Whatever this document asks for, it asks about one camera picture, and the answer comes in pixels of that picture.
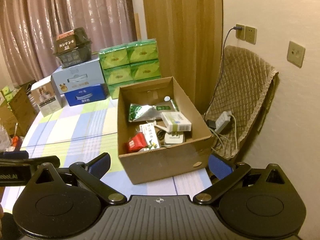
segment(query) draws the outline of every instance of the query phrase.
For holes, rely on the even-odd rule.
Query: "triangular cutout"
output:
[[[284,181],[278,172],[278,170],[272,170],[266,180],[266,182],[271,182],[271,183],[277,183],[277,184],[284,184]]]
[[[52,182],[53,177],[51,176],[48,169],[43,169],[42,173],[40,174],[39,178],[36,181],[36,184]]]

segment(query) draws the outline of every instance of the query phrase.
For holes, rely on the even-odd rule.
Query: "wall outlet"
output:
[[[245,41],[256,44],[257,40],[257,29],[249,26],[245,27]]]
[[[236,24],[237,27],[242,27],[242,30],[236,30],[236,38],[239,40],[244,41],[244,37],[245,37],[245,26],[244,25],[240,25],[240,24]]]
[[[302,67],[305,51],[306,49],[304,47],[300,46],[297,43],[294,43],[293,41],[290,41],[288,47],[287,61],[291,62],[297,67]]]

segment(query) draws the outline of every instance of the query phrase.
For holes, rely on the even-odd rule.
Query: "black cable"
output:
[[[230,29],[230,30],[228,31],[227,36],[226,36],[225,39],[224,39],[223,47],[222,47],[221,64],[220,64],[220,66],[221,66],[220,77],[219,77],[219,80],[218,80],[218,82],[217,82],[217,84],[216,84],[216,86],[215,86],[215,88],[214,88],[213,96],[212,96],[212,100],[211,100],[211,102],[210,102],[210,104],[209,104],[209,108],[210,108],[210,106],[211,106],[211,104],[212,104],[212,102],[213,102],[213,100],[214,100],[214,96],[215,96],[215,94],[216,94],[217,87],[218,87],[218,85],[219,85],[219,83],[220,83],[220,81],[221,81],[221,79],[222,79],[222,76],[223,76],[223,71],[224,71],[224,47],[225,47],[225,45],[226,45],[226,41],[227,41],[228,35],[229,35],[229,33],[230,33],[232,30],[242,30],[242,27],[233,27],[232,29]],[[204,121],[206,121],[206,120],[205,120],[205,116],[207,115],[208,110],[205,111],[205,113],[204,113],[204,117],[203,117],[203,120],[204,120]]]

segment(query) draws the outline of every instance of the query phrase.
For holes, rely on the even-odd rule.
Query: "curtain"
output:
[[[84,27],[92,52],[136,40],[132,0],[0,0],[0,10],[2,52],[18,84],[57,68],[58,34]]]

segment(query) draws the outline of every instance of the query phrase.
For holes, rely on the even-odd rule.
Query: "wooden panel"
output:
[[[162,76],[173,75],[200,113],[209,107],[222,44],[222,0],[143,0]]]

